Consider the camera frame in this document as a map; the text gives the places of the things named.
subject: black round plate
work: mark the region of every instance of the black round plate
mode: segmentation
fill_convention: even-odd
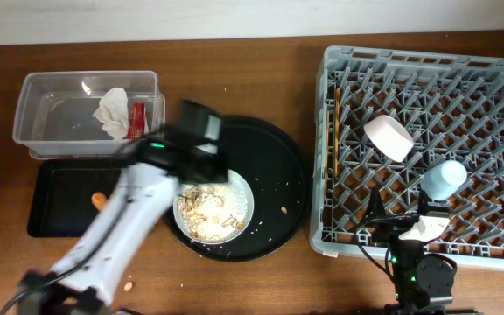
[[[165,217],[169,229],[196,253],[223,262],[246,262],[278,250],[304,225],[311,209],[312,176],[298,145],[268,122],[228,117],[221,133],[229,168],[246,179],[254,194],[252,221],[232,241],[204,245],[184,235],[172,210]]]

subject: wooden table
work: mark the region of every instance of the wooden table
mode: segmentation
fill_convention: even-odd
[[[152,70],[169,109],[194,98],[225,114],[257,116],[289,133],[311,163],[315,77],[330,45],[504,57],[504,31],[0,46],[0,307],[27,269],[47,270],[76,241],[26,233],[39,161],[13,143],[11,129],[28,73]],[[273,255],[232,264],[194,254],[160,222],[122,284],[128,275],[136,285],[120,289],[115,306],[148,314],[358,314],[395,302],[393,285],[367,259],[315,253],[308,227]],[[453,293],[451,309],[502,314],[504,272],[461,269]]]

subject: light blue cup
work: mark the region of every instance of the light blue cup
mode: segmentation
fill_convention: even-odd
[[[421,189],[434,200],[451,197],[468,178],[466,168],[458,161],[445,161],[423,175]]]

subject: red snack wrapper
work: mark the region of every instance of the red snack wrapper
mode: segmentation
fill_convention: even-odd
[[[137,139],[145,133],[145,104],[134,102],[129,115],[128,139]]]

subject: gray dish rack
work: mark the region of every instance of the gray dish rack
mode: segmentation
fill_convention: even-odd
[[[468,180],[447,201],[451,222],[427,246],[461,266],[504,270],[504,59],[331,46],[317,74],[312,248],[325,256],[363,256],[353,240],[370,189],[388,214],[417,207],[426,170],[456,159]],[[362,125],[390,115],[415,140],[397,163]],[[385,248],[363,229],[374,258]]]

